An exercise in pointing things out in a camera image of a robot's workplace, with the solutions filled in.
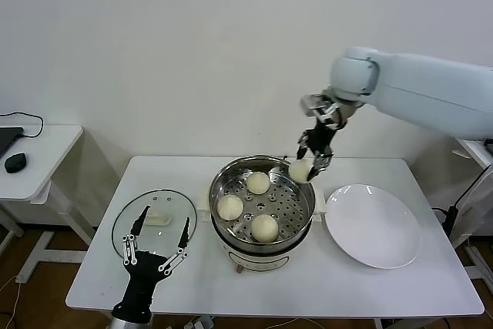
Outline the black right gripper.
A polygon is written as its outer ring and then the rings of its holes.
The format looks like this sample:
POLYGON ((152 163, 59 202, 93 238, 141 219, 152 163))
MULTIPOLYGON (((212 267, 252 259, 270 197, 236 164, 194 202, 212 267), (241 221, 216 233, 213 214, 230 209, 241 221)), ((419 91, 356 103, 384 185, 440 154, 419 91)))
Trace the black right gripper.
POLYGON ((303 159, 308 149, 315 155, 312 167, 307 175, 308 182, 325 171, 330 165, 334 155, 330 145, 336 132, 328 125, 317 121, 313 129, 303 132, 299 138, 296 158, 303 159))

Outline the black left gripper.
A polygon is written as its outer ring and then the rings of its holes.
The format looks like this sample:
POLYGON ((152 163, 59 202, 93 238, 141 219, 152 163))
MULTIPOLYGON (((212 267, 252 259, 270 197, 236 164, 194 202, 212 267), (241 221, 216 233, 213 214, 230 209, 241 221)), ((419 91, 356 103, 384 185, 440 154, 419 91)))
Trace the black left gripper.
POLYGON ((112 315, 123 321, 151 321, 150 306, 156 285, 189 256, 189 217, 186 218, 176 252, 170 258, 138 250, 137 237, 149 208, 145 206, 129 233, 122 237, 123 265, 129 274, 129 282, 122 300, 112 309, 112 315))

